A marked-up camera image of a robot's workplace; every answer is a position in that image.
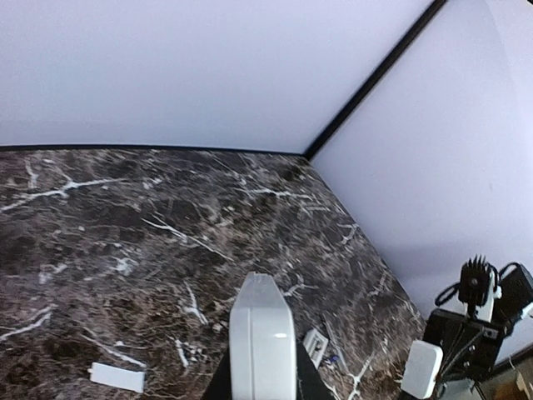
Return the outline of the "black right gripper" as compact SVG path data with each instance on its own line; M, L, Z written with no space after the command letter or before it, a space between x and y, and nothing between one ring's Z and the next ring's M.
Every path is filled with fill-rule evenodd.
M423 341L442 349L440 375L487 375L505 337L505 325L436 309L427 319Z

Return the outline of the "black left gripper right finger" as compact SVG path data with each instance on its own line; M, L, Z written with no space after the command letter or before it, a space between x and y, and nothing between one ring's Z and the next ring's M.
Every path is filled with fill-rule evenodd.
M334 400L301 342L296 344L296 399Z

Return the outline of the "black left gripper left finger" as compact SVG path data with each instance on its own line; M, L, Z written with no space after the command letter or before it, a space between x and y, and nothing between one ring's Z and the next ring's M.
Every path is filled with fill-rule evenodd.
M202 400L229 400L232 398L231 364L229 348L224 352L217 370L208 383Z

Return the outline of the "white KT-16 remote control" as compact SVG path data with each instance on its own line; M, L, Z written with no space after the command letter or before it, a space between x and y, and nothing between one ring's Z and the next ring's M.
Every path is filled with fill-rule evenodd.
M320 333L320 331L316 328L312 328L306 333L302 343L313 365L316 369L318 369L329 344L328 338Z

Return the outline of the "white battery cover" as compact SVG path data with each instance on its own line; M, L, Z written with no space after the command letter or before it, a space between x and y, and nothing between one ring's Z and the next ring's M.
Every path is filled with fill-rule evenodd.
M144 392L144 372L135 372L124 368L94 362L88 369L90 380L112 388L120 388L135 393Z
M405 364L401 390L415 399L428 399L436 386L444 353L441 347L415 340Z

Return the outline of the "white remote with green buttons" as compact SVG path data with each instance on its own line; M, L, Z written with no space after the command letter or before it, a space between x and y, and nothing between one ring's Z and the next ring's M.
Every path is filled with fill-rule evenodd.
M230 312L233 399L296 398L296 332L272 276L247 274Z

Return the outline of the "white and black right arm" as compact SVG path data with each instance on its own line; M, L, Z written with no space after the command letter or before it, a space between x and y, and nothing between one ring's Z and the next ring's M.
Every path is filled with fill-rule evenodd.
M474 257L435 305L423 340L443 351L438 378L481 380L494 367L504 340L532 309L532 276L518 262L498 270Z

